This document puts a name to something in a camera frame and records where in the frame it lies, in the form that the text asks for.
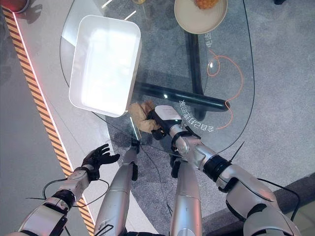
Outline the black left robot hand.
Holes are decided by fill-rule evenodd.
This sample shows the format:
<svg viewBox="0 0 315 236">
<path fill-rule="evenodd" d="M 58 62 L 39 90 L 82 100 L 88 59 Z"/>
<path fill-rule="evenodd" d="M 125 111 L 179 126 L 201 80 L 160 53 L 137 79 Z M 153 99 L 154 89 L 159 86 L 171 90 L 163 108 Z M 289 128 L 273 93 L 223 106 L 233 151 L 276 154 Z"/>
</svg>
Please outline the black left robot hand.
<svg viewBox="0 0 315 236">
<path fill-rule="evenodd" d="M 120 155 L 110 153 L 109 144 L 103 144 L 92 150 L 83 160 L 81 167 L 87 171 L 89 182 L 99 180 L 99 168 L 101 165 L 115 163 Z"/>
</svg>

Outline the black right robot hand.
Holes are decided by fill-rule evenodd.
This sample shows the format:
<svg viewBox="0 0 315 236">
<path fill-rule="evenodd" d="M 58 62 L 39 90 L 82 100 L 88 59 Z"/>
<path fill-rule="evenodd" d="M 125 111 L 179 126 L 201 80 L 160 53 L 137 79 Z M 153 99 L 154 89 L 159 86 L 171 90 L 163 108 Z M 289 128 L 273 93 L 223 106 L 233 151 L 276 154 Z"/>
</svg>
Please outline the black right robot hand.
<svg viewBox="0 0 315 236">
<path fill-rule="evenodd" d="M 158 125 L 157 130 L 152 130 L 151 133 L 156 140 L 163 139 L 169 135 L 169 130 L 176 124 L 181 124 L 182 119 L 177 111 L 169 105 L 158 105 L 151 110 L 147 119 L 153 119 Z"/>
</svg>

